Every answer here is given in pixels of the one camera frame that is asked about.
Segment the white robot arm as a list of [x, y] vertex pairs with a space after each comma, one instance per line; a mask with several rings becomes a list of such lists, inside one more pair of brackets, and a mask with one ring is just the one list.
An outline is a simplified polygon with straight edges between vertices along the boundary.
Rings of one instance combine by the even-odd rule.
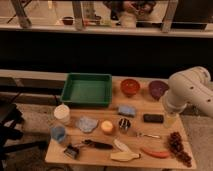
[[165, 128], [175, 123], [188, 103], [213, 118], [213, 90], [208, 88], [210, 81], [209, 71], [200, 66], [176, 72], [169, 77], [169, 89], [161, 98]]

